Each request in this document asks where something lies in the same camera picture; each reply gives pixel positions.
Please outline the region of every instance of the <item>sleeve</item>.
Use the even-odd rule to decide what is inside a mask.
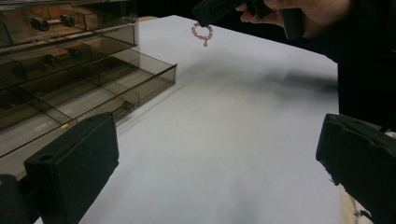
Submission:
[[[395,53],[396,0],[355,0],[345,22],[326,35],[299,42],[340,64]]]

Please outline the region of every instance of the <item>finger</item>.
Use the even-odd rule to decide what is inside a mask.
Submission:
[[[259,18],[259,16],[255,15],[250,19],[250,22],[255,24],[264,23],[264,18]]]
[[[236,7],[235,9],[236,9],[237,11],[246,11],[246,10],[248,10],[248,6],[247,6],[246,3],[244,3],[244,4],[242,4],[241,6]]]
[[[241,21],[242,22],[251,22],[253,20],[253,17],[254,16],[251,15],[249,10],[245,10],[241,16]]]
[[[279,10],[273,10],[272,13],[262,18],[262,22],[268,24],[274,24],[282,27],[284,26]]]

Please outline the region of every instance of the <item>display case compartment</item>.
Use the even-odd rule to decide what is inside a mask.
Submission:
[[[92,59],[99,60],[107,55],[135,47],[136,40],[133,35],[128,35],[130,32],[134,32],[133,26],[123,26],[117,32],[104,32],[99,36],[85,38],[80,43],[90,46]]]
[[[0,90],[27,81],[20,63],[4,56],[0,57]]]
[[[23,176],[23,167],[7,164],[22,164],[87,117],[113,112],[117,123],[122,122],[174,85],[176,69],[176,65],[127,49],[1,91],[9,102],[0,105],[0,172]]]
[[[122,26],[137,21],[132,1],[108,1],[105,7],[87,4],[77,6],[74,10],[84,15],[88,31]]]
[[[92,61],[90,46],[78,42],[33,49],[9,57],[21,64],[29,80]]]
[[[3,24],[13,45],[47,41],[87,30],[84,15],[70,6],[33,6],[3,10]]]
[[[11,40],[3,22],[0,22],[0,49],[11,46]]]

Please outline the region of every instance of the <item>bracelet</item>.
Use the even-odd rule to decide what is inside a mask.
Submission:
[[[208,41],[210,38],[212,38],[212,36],[213,36],[213,29],[212,29],[211,26],[206,26],[206,27],[204,27],[204,28],[206,28],[206,29],[209,31],[209,35],[198,35],[198,33],[197,33],[197,31],[196,31],[196,28],[197,28],[198,26],[200,26],[200,24],[199,24],[199,22],[196,22],[196,23],[191,27],[192,34],[193,34],[194,36],[198,37],[199,39],[204,40],[204,41],[205,41],[204,46],[207,47],[207,41]]]

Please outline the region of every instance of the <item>hand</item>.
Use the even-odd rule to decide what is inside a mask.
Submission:
[[[264,18],[252,16],[246,4],[236,8],[243,11],[241,21],[270,23],[283,27],[279,13],[283,8],[300,8],[304,13],[304,38],[314,38],[331,30],[335,24],[344,20],[352,9],[352,0],[263,0],[273,12]]]

